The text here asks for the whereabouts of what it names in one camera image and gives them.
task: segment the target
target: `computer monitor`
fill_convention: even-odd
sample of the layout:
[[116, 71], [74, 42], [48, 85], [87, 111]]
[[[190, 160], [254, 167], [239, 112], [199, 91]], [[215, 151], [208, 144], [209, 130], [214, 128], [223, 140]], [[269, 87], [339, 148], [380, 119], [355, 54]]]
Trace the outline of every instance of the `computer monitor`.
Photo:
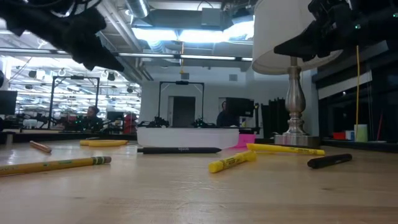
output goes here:
[[0, 114], [14, 115], [17, 105], [17, 91], [0, 90]]
[[226, 110], [234, 116], [253, 117], [254, 100], [245, 98], [226, 98]]
[[109, 111], [106, 113], [106, 119], [110, 121], [123, 120], [124, 112]]

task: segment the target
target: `desk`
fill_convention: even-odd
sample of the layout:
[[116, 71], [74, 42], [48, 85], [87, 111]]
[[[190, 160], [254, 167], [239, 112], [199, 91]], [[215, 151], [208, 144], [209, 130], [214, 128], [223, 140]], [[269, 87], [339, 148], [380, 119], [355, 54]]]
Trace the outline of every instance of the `desk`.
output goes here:
[[354, 160], [311, 170], [312, 156], [259, 155], [217, 174], [209, 162], [232, 155], [142, 155], [135, 145], [90, 149], [48, 142], [0, 147], [0, 164], [111, 156], [112, 163], [0, 177], [0, 223], [398, 223], [398, 157], [324, 147]]

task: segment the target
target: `white lamp shade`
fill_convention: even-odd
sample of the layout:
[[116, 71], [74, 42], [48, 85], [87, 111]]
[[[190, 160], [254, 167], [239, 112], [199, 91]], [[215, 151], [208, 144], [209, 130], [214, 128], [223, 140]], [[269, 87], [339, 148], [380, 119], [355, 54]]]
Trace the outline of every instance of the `white lamp shade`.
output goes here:
[[[311, 0], [259, 0], [254, 11], [253, 70], [266, 75], [287, 73], [290, 57], [274, 53], [274, 47], [298, 36], [315, 20], [308, 4]], [[324, 65], [334, 60], [341, 51], [328, 57], [303, 62], [298, 58], [302, 70]]]

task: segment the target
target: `white wall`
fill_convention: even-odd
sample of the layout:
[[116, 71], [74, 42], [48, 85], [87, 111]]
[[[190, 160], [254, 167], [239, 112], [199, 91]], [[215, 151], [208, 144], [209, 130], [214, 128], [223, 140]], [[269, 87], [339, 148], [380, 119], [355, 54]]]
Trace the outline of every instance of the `white wall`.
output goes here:
[[[154, 82], [145, 82], [142, 85], [141, 121], [152, 121], [157, 115], [159, 81], [180, 80], [179, 68], [163, 70], [162, 68], [148, 69], [154, 77]], [[204, 118], [208, 123], [216, 123], [219, 113], [219, 98], [240, 97], [254, 99], [256, 103], [268, 105], [269, 100], [286, 98], [289, 87], [288, 75], [261, 75], [249, 69], [242, 73], [238, 68], [207, 68], [189, 67], [184, 72], [190, 73], [190, 82], [205, 83]], [[312, 84], [313, 71], [303, 72], [303, 92], [307, 99], [307, 108], [303, 113], [305, 130], [309, 134], [318, 135], [318, 96], [315, 85]], [[230, 82], [229, 74], [238, 74], [238, 82]], [[195, 117], [201, 115], [201, 93], [193, 86], [169, 85], [162, 92], [160, 116], [167, 119], [168, 100], [170, 96], [196, 97]], [[261, 111], [259, 124], [262, 123]], [[249, 119], [248, 126], [254, 127], [254, 118]]]

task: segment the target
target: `doorway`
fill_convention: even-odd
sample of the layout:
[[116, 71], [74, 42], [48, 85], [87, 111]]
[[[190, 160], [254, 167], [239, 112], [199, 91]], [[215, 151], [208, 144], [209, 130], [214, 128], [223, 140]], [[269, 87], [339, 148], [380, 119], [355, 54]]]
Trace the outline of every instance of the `doorway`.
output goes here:
[[171, 125], [174, 128], [191, 128], [195, 121], [195, 97], [174, 96]]

